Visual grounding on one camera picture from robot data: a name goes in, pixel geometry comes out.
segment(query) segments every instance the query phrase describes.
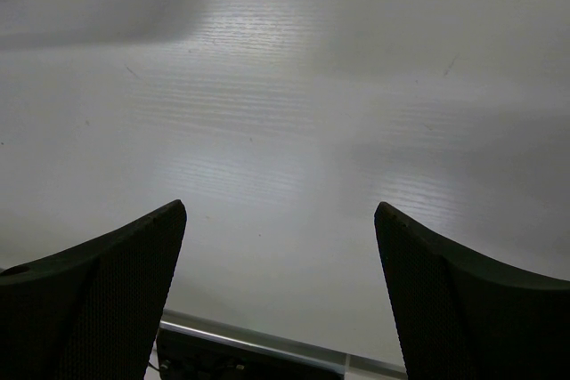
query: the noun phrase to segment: black object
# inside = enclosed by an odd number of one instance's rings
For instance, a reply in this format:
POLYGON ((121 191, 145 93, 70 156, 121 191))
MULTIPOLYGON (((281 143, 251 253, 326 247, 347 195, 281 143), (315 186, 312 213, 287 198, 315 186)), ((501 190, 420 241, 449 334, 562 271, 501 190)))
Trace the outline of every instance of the black object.
POLYGON ((570 282, 481 255, 384 202, 375 220, 411 380, 567 375, 570 282))
POLYGON ((0 273, 0 378, 143 379, 185 224, 175 201, 0 273))
POLYGON ((340 380, 337 373, 161 328, 163 380, 340 380))

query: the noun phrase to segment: metal rail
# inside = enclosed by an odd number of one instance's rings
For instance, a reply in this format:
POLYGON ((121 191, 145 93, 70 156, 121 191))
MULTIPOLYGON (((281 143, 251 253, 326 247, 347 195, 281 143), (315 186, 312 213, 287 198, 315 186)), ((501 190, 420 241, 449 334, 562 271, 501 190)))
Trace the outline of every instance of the metal rail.
POLYGON ((405 369, 393 364, 260 334, 175 311, 164 310, 160 327, 252 352, 329 369, 341 375, 344 375, 348 368, 356 368, 371 374, 407 378, 405 369))

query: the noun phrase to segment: white panel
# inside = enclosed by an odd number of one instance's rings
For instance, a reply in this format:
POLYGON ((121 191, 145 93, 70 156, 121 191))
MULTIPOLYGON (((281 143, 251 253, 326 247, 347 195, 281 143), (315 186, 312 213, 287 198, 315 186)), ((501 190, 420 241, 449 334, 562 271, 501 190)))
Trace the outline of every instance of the white panel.
POLYGON ((570 279, 567 0, 68 1, 0 4, 0 264, 180 198, 168 308, 396 364, 380 200, 570 279))

